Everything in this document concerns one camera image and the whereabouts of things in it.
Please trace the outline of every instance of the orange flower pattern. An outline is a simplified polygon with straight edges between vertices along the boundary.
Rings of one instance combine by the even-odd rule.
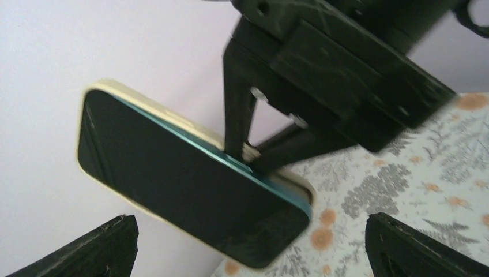
[[[236,263],[230,260],[226,261],[226,265],[224,266],[224,272],[226,272],[228,276],[234,276],[238,273],[238,271],[239,271],[239,265],[237,265]]]
[[[420,156],[413,156],[409,158],[409,161],[412,162],[413,164],[418,164],[423,160]]]
[[[452,114],[452,121],[459,121],[460,120],[460,114]]]
[[[486,225],[489,227],[489,214],[485,214],[482,216],[482,224]]]
[[[374,165],[375,166],[384,166],[386,165],[387,163],[384,161],[384,160],[375,160],[374,161]]]
[[[425,190],[424,194],[428,194],[429,192],[441,192],[440,187],[437,184],[426,183],[423,188]]]
[[[373,277],[364,228],[376,212],[489,266],[489,93],[452,105],[400,135],[382,156],[358,147],[294,165],[316,188],[312,229],[263,273],[225,261],[216,276]]]
[[[477,180],[475,181],[475,185],[479,188],[479,189],[489,189],[489,184],[484,182],[484,181],[481,181],[481,180]]]
[[[336,220],[336,212],[333,209],[326,209],[321,212],[321,216],[319,217],[319,221],[325,226],[328,227],[334,223]]]
[[[481,93],[470,93],[458,100],[457,108],[465,111],[476,111],[485,108],[489,103],[489,97]]]
[[[331,268],[329,267],[329,265],[325,265],[322,267],[321,272],[323,274],[330,275],[331,274]]]
[[[327,250],[333,243],[333,232],[326,228],[313,231],[311,235],[311,245],[318,251]]]

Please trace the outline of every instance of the screw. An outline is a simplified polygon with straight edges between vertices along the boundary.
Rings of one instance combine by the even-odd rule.
[[[250,92],[251,92],[251,94],[253,94],[253,96],[255,96],[256,99],[268,102],[268,99],[266,98],[266,96],[258,88],[252,87],[250,89]]]
[[[295,123],[295,125],[297,125],[301,128],[307,128],[307,122],[303,118],[301,118],[295,114],[289,114],[288,118],[292,119],[293,122]]]
[[[398,108],[399,108],[399,110],[401,111],[401,113],[403,113],[403,114],[405,114],[405,115],[409,116],[409,113],[408,113],[408,111],[407,111],[405,108],[403,108],[403,107],[401,107],[401,106],[398,106]]]

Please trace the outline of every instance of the fabric surface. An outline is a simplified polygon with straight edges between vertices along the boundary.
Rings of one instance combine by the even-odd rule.
[[[318,193],[308,231],[264,272],[224,260],[213,277],[370,277],[369,214],[385,212],[489,265],[489,94],[464,95],[383,153],[361,148],[291,167]]]

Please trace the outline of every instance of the black 3d-printed bracket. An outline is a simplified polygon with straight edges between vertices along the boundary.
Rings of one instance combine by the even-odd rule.
[[[384,213],[367,220],[365,247],[375,277],[489,276],[489,267]]]
[[[223,57],[225,151],[243,160],[259,90],[305,121],[258,145],[251,167],[281,166],[359,144],[380,151],[455,96],[450,88],[322,0],[241,0]]]
[[[121,215],[7,277],[130,277],[139,231]]]

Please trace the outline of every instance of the black phone screen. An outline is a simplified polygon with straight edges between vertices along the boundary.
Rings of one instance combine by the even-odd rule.
[[[270,264],[308,211],[103,91],[87,93],[78,161],[85,172],[230,258]]]

